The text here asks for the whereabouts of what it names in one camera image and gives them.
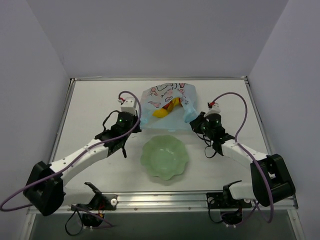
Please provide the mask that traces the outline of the light blue plastic bag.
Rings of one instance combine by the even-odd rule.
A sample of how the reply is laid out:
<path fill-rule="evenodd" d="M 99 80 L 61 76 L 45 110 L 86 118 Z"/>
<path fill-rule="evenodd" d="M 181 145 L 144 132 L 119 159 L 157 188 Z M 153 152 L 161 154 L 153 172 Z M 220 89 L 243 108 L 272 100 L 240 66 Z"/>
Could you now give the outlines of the light blue plastic bag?
<path fill-rule="evenodd" d="M 164 83 L 142 92 L 142 129 L 190 130 L 199 113 L 196 87 L 188 83 Z"/>

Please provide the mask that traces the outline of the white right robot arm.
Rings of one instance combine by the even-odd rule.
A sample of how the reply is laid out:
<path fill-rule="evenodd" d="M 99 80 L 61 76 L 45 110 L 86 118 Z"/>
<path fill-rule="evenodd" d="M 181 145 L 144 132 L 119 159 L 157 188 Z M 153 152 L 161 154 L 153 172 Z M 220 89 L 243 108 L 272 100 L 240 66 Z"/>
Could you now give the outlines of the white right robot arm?
<path fill-rule="evenodd" d="M 253 150 L 227 133 L 218 113 L 200 115 L 191 121 L 191 129 L 205 140 L 217 154 L 230 158 L 250 171 L 250 181 L 237 180 L 223 186 L 222 200 L 234 206 L 240 200 L 256 201 L 264 207 L 295 195 L 296 187 L 283 157 Z"/>

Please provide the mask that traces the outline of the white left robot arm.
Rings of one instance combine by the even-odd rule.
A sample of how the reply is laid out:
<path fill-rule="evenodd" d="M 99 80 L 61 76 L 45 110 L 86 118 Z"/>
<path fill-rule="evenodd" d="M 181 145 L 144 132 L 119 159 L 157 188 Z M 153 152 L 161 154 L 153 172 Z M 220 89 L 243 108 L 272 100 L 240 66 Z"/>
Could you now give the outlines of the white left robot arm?
<path fill-rule="evenodd" d="M 50 164 L 38 162 L 30 173 L 23 195 L 43 216 L 62 206 L 72 205 L 66 192 L 68 182 L 94 163 L 110 157 L 118 150 L 127 157 L 125 144 L 129 136 L 141 132 L 141 114 L 120 111 L 109 129 L 104 128 L 87 145 Z"/>

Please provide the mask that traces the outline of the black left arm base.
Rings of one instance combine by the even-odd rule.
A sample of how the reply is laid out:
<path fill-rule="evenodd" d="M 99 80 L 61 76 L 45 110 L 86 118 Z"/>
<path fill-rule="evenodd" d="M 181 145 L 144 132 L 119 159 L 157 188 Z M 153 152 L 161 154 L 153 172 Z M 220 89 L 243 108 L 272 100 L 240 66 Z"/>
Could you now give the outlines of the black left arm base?
<path fill-rule="evenodd" d="M 118 197 L 116 194 L 104 195 L 96 186 L 91 182 L 85 182 L 85 185 L 90 187 L 94 193 L 93 198 L 89 203 L 77 203 L 70 206 L 70 210 L 73 211 L 64 225 L 64 230 L 68 236 L 78 236 L 84 229 L 104 230 L 114 228 L 115 225 L 110 223 L 105 218 L 105 211 L 115 211 L 118 204 Z M 68 223 L 74 217 L 79 219 L 80 229 L 76 233 L 72 233 L 68 230 Z"/>

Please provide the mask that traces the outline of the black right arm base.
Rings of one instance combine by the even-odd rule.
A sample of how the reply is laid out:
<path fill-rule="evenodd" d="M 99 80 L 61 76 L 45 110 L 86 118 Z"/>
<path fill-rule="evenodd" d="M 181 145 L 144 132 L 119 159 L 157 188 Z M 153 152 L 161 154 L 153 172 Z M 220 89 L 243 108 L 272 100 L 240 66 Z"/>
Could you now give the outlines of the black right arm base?
<path fill-rule="evenodd" d="M 214 224 L 225 224 L 226 227 L 236 228 L 244 220 L 243 209 L 252 207 L 251 202 L 245 202 L 243 199 L 232 198 L 230 187 L 239 181 L 234 181 L 223 186 L 220 192 L 206 193 L 208 217 Z M 214 220 L 211 215 L 211 210 L 226 209 L 220 212 L 220 220 Z"/>

